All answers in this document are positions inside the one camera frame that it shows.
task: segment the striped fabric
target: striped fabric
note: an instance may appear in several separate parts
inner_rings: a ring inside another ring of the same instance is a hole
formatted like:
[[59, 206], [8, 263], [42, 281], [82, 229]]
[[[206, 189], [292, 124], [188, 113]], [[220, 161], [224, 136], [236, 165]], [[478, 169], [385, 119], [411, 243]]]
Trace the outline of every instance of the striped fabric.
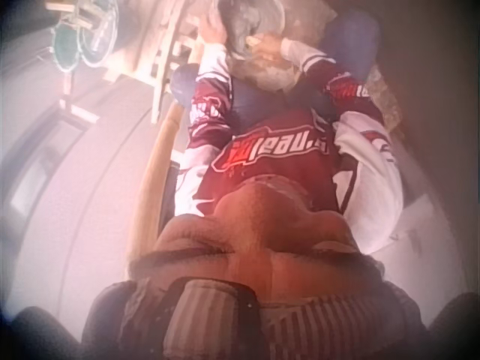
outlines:
[[325, 296], [265, 319], [270, 359], [356, 359], [404, 336], [402, 313], [382, 297]]
[[[141, 299], [152, 298], [146, 289], [140, 290], [141, 296], [133, 296], [125, 311], [135, 327], [131, 334], [147, 336], [153, 329], [147, 315], [151, 302]], [[172, 308], [162, 359], [236, 359], [239, 349], [245, 347], [240, 335], [240, 298], [239, 290], [228, 283], [190, 280]], [[374, 294], [329, 295], [295, 305], [257, 306], [266, 358], [271, 360], [378, 359], [379, 353], [399, 344], [418, 342], [425, 332], [415, 302], [391, 283]], [[144, 320], [132, 322], [135, 313]]]

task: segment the person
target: person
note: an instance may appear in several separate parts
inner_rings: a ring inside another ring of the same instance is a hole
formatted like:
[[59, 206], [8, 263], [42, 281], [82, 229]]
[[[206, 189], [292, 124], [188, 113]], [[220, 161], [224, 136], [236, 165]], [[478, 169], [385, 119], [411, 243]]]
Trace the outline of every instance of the person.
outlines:
[[175, 216], [133, 280], [105, 290], [85, 359], [427, 359], [416, 303], [368, 256], [403, 206], [383, 116], [364, 82], [377, 23], [331, 22], [320, 49], [270, 34], [252, 52], [304, 74], [287, 96], [232, 78], [219, 15], [198, 65], [172, 77], [190, 108]]

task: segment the jersey sleeve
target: jersey sleeve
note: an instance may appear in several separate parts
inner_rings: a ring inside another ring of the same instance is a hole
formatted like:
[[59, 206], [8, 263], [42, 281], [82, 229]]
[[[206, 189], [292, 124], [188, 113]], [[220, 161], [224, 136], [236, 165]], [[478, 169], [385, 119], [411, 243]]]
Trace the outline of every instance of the jersey sleeve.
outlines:
[[178, 172], [175, 215], [202, 215], [194, 196], [210, 163], [233, 136], [225, 118], [232, 103], [226, 57], [224, 45], [205, 45], [190, 111], [190, 139]]
[[337, 201], [361, 252], [372, 254], [389, 243], [403, 208], [401, 177], [382, 113], [365, 87], [324, 52], [288, 39], [281, 52], [330, 95], [337, 110]]

